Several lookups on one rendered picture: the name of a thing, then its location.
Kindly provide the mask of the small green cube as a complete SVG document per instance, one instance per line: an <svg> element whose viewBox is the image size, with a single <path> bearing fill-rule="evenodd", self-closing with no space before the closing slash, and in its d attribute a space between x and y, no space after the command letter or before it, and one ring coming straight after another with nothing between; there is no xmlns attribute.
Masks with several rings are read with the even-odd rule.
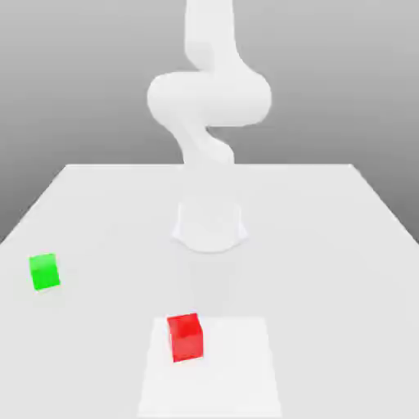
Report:
<svg viewBox="0 0 419 419"><path fill-rule="evenodd" d="M56 255L53 253L31 256L29 258L29 270L36 291L42 291L61 284Z"/></svg>

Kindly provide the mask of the small red cube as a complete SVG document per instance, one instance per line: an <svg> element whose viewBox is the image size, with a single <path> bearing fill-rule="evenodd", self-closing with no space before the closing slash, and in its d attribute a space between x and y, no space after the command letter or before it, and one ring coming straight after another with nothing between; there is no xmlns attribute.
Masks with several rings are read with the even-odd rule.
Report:
<svg viewBox="0 0 419 419"><path fill-rule="evenodd" d="M167 323L175 363L203 356L203 330L196 313L167 317Z"/></svg>

